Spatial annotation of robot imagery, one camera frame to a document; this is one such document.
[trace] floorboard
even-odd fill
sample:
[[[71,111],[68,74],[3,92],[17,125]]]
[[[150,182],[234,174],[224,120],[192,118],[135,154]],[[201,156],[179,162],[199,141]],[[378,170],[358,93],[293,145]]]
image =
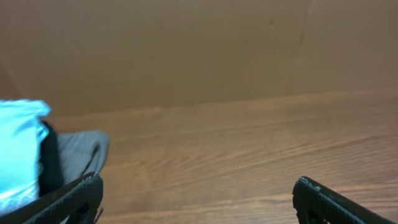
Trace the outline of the floorboard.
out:
[[[111,135],[99,223],[297,223],[307,175],[398,222],[398,88],[52,118]]]

